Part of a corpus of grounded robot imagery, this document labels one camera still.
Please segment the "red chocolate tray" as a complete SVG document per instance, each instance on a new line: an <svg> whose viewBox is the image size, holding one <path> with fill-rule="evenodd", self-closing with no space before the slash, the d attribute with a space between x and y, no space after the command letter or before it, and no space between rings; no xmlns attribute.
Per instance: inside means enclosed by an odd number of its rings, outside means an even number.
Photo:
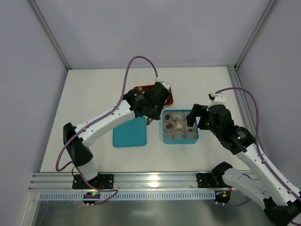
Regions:
<svg viewBox="0 0 301 226"><path fill-rule="evenodd" d="M150 90L151 88L154 87L154 85L145 85L145 86L136 86L135 89L138 89L138 87L142 87L142 93L146 93L148 90ZM167 98L165 104L166 106L171 106L173 103L174 103L174 100L173 100L173 96L172 96L172 90L171 90L171 87L170 87L170 90L169 92L171 93L170 96Z"/></svg>

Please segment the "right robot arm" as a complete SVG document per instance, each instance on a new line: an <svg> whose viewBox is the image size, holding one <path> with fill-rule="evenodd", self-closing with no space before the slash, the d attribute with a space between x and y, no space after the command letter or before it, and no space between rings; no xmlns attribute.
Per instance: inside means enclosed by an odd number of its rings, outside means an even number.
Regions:
<svg viewBox="0 0 301 226"><path fill-rule="evenodd" d="M236 188L256 202L276 226L287 226L301 213L301 191L263 155L254 136L244 127L235 125L224 105L194 104L187 115L188 125L199 117L198 128L209 130L220 144L239 158L257 177L257 181L237 172L222 162L212 170L220 184Z"/></svg>

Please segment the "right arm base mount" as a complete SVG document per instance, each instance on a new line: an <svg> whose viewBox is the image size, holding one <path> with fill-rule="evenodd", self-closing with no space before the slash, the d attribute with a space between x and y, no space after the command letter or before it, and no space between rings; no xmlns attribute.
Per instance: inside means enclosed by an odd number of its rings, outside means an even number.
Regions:
<svg viewBox="0 0 301 226"><path fill-rule="evenodd" d="M224 183L222 175L231 168L233 168L232 165L227 162L222 162L215 166L211 172L197 173L196 179L198 188L230 188L229 185Z"/></svg>

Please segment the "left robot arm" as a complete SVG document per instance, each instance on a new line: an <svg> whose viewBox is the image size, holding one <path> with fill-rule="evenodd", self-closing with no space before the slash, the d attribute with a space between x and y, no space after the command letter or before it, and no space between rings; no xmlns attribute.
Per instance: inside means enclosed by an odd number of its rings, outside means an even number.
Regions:
<svg viewBox="0 0 301 226"><path fill-rule="evenodd" d="M100 180L89 147L105 133L137 117L145 116L148 121L160 120L161 112L170 96L170 84L159 81L145 93L138 88L129 90L110 110L86 123L77 126L71 123L64 125L64 148L88 187L95 187Z"/></svg>

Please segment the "brown oval chocolate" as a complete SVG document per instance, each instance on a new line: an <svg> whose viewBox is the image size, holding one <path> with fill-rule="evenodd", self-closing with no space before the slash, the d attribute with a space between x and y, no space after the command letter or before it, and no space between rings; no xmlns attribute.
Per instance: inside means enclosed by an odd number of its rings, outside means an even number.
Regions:
<svg viewBox="0 0 301 226"><path fill-rule="evenodd" d="M166 125L166 130L171 130L173 128L173 125L172 124L167 124Z"/></svg>

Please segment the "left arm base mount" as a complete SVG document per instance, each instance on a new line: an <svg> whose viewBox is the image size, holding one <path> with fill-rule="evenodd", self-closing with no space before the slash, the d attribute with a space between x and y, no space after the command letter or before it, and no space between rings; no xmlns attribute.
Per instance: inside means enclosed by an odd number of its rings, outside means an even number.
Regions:
<svg viewBox="0 0 301 226"><path fill-rule="evenodd" d="M83 180L82 176L78 174L74 174L72 172L73 176L73 183L72 183L72 189L76 190L83 190L83 189L90 189ZM105 189L105 190L111 190L113 188L114 184L114 175L113 174L98 174L94 179L89 180L88 183L97 189Z"/></svg>

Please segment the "teal chocolate box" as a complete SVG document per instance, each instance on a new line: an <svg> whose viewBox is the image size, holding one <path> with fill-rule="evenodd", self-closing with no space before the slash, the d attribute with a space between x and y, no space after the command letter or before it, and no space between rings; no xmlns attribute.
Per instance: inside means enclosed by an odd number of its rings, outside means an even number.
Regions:
<svg viewBox="0 0 301 226"><path fill-rule="evenodd" d="M163 142L166 145L192 145L199 138L196 120L189 127L186 116L191 110L164 110L162 113Z"/></svg>

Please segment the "teal box lid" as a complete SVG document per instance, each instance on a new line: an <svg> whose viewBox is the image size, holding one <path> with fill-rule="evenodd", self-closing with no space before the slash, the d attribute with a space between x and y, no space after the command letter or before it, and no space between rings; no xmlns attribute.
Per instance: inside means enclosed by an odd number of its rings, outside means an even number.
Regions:
<svg viewBox="0 0 301 226"><path fill-rule="evenodd" d="M147 144L145 117L137 117L115 127L112 144L115 148L145 146Z"/></svg>

